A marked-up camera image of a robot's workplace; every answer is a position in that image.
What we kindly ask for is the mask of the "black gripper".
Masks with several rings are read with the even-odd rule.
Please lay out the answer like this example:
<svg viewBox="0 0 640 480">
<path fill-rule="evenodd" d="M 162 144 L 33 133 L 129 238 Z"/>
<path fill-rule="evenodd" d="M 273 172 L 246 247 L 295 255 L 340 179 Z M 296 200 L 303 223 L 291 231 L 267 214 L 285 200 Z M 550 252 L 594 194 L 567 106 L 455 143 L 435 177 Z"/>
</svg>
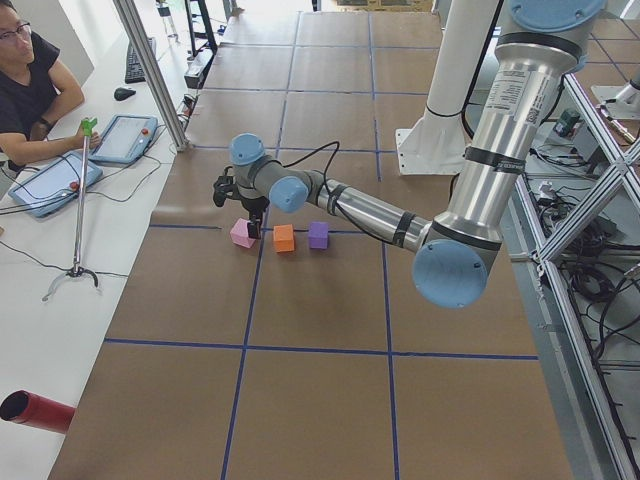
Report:
<svg viewBox="0 0 640 480">
<path fill-rule="evenodd" d="M 250 197 L 248 194 L 241 194 L 241 204 L 249 213 L 248 237 L 260 238 L 262 236 L 262 217 L 269 207 L 269 199 L 264 196 Z"/>
</svg>

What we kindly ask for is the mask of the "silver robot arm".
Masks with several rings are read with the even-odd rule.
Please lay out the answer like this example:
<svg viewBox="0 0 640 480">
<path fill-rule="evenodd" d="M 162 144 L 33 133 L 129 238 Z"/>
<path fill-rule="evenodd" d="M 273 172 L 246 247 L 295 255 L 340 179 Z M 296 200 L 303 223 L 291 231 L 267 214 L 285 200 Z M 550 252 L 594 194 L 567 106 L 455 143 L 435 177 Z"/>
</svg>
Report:
<svg viewBox="0 0 640 480">
<path fill-rule="evenodd" d="M 567 74 L 581 68 L 601 1 L 509 1 L 499 67 L 447 209 L 428 221 L 311 170 L 292 170 L 250 133 L 230 144 L 245 205 L 283 212 L 314 204 L 386 243 L 415 252 L 413 283 L 428 301 L 463 308 L 484 292 L 501 248 L 500 219 L 536 131 Z"/>
</svg>

